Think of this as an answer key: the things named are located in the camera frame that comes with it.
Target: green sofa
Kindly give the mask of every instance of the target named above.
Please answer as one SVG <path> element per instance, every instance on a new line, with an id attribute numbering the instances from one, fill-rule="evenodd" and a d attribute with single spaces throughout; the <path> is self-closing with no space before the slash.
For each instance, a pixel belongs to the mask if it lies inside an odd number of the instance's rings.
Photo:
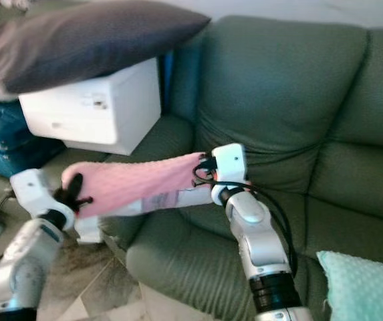
<path id="1" fill-rule="evenodd" d="M 328 320 L 316 252 L 383 262 L 383 30 L 227 17 L 174 52 L 169 92 L 132 156 L 67 149 L 43 168 L 51 184 L 78 161 L 155 161 L 241 142 L 250 180 L 289 217 L 301 299 L 315 321 Z M 0 197 L 8 184 L 0 177 Z M 15 201 L 4 210 L 28 218 Z M 253 319 L 222 207 L 107 218 L 100 228 L 140 282 L 221 320 Z"/>

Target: pink cloth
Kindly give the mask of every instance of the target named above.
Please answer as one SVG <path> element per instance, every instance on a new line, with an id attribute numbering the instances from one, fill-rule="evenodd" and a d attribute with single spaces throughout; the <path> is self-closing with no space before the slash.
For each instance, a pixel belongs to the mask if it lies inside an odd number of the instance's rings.
<path id="1" fill-rule="evenodd" d="M 62 173 L 62 185 L 66 188 L 72 177 L 81 173 L 84 179 L 78 199 L 93 197 L 94 201 L 80 209 L 79 217 L 103 215 L 138 199 L 192 188 L 193 168 L 201 155 L 195 152 L 136 164 L 76 163 Z"/>

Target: gray pillow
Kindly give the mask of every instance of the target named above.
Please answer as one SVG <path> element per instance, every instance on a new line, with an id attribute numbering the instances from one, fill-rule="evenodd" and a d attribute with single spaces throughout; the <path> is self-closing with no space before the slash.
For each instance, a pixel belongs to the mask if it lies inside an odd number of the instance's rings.
<path id="1" fill-rule="evenodd" d="M 80 5 L 0 25 L 0 101 L 159 56 L 210 19 L 153 1 Z"/>

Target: light blue pillow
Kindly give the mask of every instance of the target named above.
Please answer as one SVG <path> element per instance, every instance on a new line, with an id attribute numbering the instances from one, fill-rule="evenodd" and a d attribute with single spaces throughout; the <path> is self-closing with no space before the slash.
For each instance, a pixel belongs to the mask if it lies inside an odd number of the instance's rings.
<path id="1" fill-rule="evenodd" d="M 331 321 L 383 321 L 383 263 L 321 251 Z"/>

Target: floor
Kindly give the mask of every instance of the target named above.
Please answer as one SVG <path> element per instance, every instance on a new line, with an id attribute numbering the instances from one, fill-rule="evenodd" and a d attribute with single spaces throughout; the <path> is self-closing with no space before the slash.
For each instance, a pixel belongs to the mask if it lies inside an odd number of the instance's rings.
<path id="1" fill-rule="evenodd" d="M 0 251 L 20 224 L 0 236 Z M 66 239 L 48 276 L 37 321 L 213 321 L 139 284 L 104 245 Z"/>

